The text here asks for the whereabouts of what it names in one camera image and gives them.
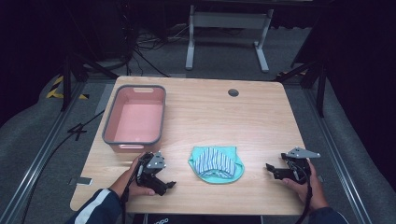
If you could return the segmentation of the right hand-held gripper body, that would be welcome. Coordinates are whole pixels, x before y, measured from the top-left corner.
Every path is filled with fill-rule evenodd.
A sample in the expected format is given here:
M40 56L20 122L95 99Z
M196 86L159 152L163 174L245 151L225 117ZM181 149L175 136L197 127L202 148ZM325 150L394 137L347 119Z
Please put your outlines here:
M311 176L308 160L320 157L321 155L318 152L295 147L291 151L281 154L281 159L287 164L287 168L275 168L274 178L289 178L302 185L306 183Z

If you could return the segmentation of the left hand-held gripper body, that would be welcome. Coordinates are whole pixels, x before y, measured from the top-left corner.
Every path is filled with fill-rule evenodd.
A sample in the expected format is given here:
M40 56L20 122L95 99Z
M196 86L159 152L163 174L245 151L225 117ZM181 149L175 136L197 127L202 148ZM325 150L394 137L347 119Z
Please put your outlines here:
M153 189L163 196L169 189L167 183L162 182L156 174L165 167L164 158L160 152L146 152L137 165L136 183L139 187Z

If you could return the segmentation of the person's right hand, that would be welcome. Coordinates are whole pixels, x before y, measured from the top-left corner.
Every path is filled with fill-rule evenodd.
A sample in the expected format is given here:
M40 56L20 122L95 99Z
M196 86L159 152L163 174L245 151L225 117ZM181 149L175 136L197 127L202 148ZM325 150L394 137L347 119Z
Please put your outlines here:
M312 189L312 197L309 203L309 212L312 213L320 208L329 207L329 204L325 198L324 191L317 177L315 166L311 161L308 161L311 170L310 186ZM303 203L306 203L306 196L308 193L307 183L300 185L289 178L283 178L282 183L289 189L293 190Z

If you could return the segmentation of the person's left hand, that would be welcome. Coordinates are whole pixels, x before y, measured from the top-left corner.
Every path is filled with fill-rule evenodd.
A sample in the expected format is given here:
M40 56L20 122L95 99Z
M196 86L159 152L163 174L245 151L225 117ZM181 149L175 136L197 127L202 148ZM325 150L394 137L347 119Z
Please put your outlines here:
M153 189L139 187L134 181L131 180L134 169L143 154L138 155L131 163L130 167L120 175L117 180L109 187L113 190L119 198L121 198L126 187L129 188L129 195L134 196L153 196L155 191Z

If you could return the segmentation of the pink basket with grey rim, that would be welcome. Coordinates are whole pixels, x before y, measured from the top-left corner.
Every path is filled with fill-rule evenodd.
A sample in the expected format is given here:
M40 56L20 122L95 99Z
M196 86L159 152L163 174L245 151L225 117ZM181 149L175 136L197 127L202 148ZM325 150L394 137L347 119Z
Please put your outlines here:
M159 85L122 85L109 109L102 138L119 153L161 148L166 90Z

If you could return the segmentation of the teal and striped cloth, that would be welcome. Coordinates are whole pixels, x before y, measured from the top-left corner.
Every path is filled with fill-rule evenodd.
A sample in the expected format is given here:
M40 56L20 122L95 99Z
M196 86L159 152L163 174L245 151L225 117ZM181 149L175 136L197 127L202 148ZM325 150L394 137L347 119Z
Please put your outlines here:
M245 165L234 146L194 147L188 164L200 179L209 184L230 184L245 172Z

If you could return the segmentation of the silver tape patch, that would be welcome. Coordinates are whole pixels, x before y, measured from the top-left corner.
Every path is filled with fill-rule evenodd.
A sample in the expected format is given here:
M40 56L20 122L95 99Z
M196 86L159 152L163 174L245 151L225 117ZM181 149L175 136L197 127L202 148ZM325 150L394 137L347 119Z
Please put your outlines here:
M81 186L89 186L92 183L92 179L89 177L76 177L71 178L69 181L69 185L81 185Z

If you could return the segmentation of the black tape cross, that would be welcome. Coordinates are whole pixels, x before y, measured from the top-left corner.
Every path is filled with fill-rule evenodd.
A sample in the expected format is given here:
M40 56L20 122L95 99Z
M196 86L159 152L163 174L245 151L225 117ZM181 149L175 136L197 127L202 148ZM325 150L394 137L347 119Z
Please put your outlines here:
M85 125L82 123L79 123L78 125L74 126L73 128L69 129L67 132L70 133L71 135L75 135L75 140L78 141L80 136L86 132L84 129Z

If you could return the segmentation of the black tripod stand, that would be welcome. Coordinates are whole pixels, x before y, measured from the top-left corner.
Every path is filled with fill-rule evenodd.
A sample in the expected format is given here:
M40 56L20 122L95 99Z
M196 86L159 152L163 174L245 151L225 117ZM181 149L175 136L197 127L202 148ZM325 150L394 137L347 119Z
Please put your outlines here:
M62 111L65 111L72 102L71 76L74 76L77 82L86 82L88 80L88 73L84 68L84 64L89 65L94 70L112 79L117 79L119 77L97 62L91 61L88 58L74 52L68 53L64 59L64 99Z
M300 81L300 86L303 89L311 89L315 83L318 83L316 109L318 114L323 118L324 93L326 86L325 62L313 61L310 63L304 63L297 68L290 70L289 72L281 72L276 76L275 82L282 83L289 78L301 74L302 72L304 72L304 77Z

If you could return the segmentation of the yellow and black floor tape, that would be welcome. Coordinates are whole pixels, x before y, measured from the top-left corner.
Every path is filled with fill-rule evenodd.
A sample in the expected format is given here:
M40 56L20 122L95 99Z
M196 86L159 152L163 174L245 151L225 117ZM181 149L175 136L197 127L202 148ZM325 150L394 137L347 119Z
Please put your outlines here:
M59 75L55 81L53 82L49 92L47 93L47 98L59 98L63 99L64 95L60 92L58 92L59 87L64 81L64 77L62 75Z

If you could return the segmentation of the aluminium floor rail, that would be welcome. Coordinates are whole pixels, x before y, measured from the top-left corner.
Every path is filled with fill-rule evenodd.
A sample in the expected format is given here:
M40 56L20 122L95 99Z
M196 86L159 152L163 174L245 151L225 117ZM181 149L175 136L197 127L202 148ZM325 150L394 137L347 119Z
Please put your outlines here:
M334 166L335 172L337 173L347 199L351 205L351 208L355 214L355 217L359 224L373 224L364 203L361 199L360 194L356 188L356 185L351 178L351 175L346 167L346 163L342 159L342 156L338 150L337 145L332 137L332 134L327 126L324 118L319 115L316 109L316 99L314 94L309 90L303 90L304 96L314 113L314 118L320 128L320 131L324 135L326 145L328 147L329 157Z
M72 102L65 111L60 110L56 118L52 122L50 129L43 140L42 145L32 158L32 162L25 169L21 182L15 190L12 198L9 200L4 213L0 216L0 224L12 224L22 209L27 209L30 203L35 185L41 176L50 157L55 152L54 145L56 138L63 127L67 116L69 115L73 105L82 93L85 84L77 82L72 89Z

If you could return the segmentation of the grey metal stand frame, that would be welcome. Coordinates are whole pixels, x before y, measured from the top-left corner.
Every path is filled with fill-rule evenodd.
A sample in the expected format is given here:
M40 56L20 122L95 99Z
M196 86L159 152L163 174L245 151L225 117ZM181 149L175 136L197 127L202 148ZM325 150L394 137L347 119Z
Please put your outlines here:
M264 73L268 73L269 66L264 55L263 45L273 14L274 11L272 9L269 9L264 14L201 12L197 11L194 5L191 5L189 15L189 44L187 48L185 68L187 70L191 70L193 68L195 28L250 29L261 31L261 37L253 43L253 47L256 50L261 70Z

